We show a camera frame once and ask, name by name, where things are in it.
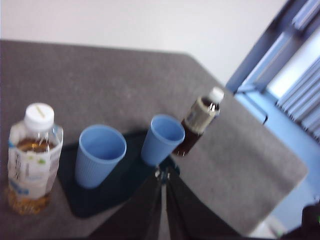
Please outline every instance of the green object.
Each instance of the green object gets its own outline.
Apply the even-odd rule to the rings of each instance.
[[[46,161],[43,160],[42,158],[39,159],[38,164],[46,164]]]

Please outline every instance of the floor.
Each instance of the floor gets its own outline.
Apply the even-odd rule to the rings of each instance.
[[[290,231],[301,224],[302,209],[314,204],[320,196],[320,144],[308,135],[299,125],[281,112],[268,93],[249,92],[247,96],[236,94],[235,98],[265,126],[286,144],[308,167],[306,178],[273,210],[270,216],[252,233],[258,237],[274,237]],[[254,101],[258,110],[250,101]]]

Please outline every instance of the table surface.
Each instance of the table surface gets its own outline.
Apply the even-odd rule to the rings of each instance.
[[[182,119],[197,96],[222,87],[181,53],[14,41],[1,41],[0,47],[1,189],[8,185],[10,126],[23,119],[30,103],[53,107],[68,144],[92,124],[126,133],[147,128],[156,114]],[[305,165],[227,90],[220,117],[188,156],[175,160],[190,189],[241,234],[252,231],[307,174]],[[56,180],[43,212],[18,216],[4,192],[0,236],[11,239],[87,236],[121,207],[77,218]],[[161,221],[160,238],[166,239],[165,217]]]

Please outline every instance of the black tray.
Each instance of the black tray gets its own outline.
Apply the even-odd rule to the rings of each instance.
[[[146,165],[140,157],[146,134],[146,130],[141,130],[123,135],[127,144],[124,158],[94,189],[82,188],[75,181],[78,143],[62,148],[57,175],[74,215],[87,218],[128,200],[154,172],[155,167]],[[165,170],[168,166],[180,173],[170,156],[160,164],[160,168]]]

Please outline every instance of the blue plastic cup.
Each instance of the blue plastic cup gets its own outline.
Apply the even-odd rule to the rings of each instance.
[[[185,139],[185,129],[172,116],[160,114],[152,118],[146,134],[141,158],[149,166],[159,165]]]
[[[99,186],[125,156],[127,143],[116,129],[92,125],[79,137],[75,163],[75,180],[83,188]]]

